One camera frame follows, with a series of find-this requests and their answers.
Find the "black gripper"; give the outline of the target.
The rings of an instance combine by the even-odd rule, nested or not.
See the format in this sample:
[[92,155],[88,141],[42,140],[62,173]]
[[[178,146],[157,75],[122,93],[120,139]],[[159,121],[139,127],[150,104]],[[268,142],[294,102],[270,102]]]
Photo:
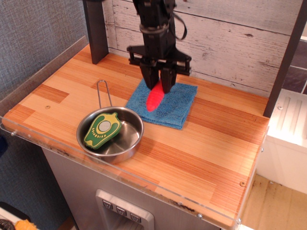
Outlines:
[[[163,68],[160,73],[164,93],[169,93],[176,83],[177,72],[183,75],[191,73],[191,56],[176,48],[176,31],[174,27],[141,27],[144,45],[129,46],[130,64],[140,65],[141,73],[146,86],[152,90],[159,81],[159,68],[164,61],[173,62],[174,68]],[[153,60],[141,61],[141,58]]]

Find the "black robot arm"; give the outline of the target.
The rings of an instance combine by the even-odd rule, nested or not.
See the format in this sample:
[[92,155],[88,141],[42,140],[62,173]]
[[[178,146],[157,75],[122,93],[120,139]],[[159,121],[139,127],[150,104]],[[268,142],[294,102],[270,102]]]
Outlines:
[[130,63],[140,66],[146,86],[153,89],[160,81],[164,93],[176,83],[177,74],[190,75],[191,56],[176,47],[174,0],[135,0],[140,17],[142,46],[129,46]]

